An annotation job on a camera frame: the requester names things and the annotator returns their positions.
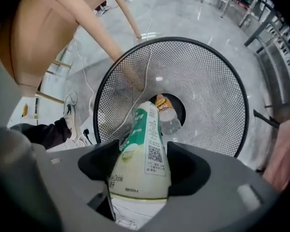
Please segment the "gray floor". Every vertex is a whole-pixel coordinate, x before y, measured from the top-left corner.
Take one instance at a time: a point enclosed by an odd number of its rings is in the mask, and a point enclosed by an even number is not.
[[[239,159],[253,169],[262,165],[270,145],[271,128],[256,120],[252,111],[256,109],[266,114],[264,105],[270,100],[261,65],[253,51],[243,45],[246,34],[228,16],[220,18],[221,10],[199,0],[128,0],[126,3],[141,33],[146,33],[151,24],[149,32],[155,32],[156,37],[181,36],[198,40],[216,49],[235,67],[246,88],[250,110],[248,136]],[[108,5],[117,6],[113,0],[108,0]],[[118,7],[100,19],[123,51],[138,44]],[[79,42],[88,83],[96,92],[113,62],[83,28],[77,30],[75,38]],[[65,94],[71,91],[78,94],[76,123],[80,126],[89,116],[88,102],[92,94],[85,84],[75,42],[70,44],[63,60],[73,63]]]

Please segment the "black pants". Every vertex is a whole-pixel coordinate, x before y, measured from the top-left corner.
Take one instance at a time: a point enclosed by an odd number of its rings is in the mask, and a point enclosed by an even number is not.
[[[29,124],[17,124],[11,127],[13,130],[22,132],[32,143],[40,144],[45,149],[63,144],[71,137],[71,131],[67,127],[64,118],[50,125],[33,126]]]

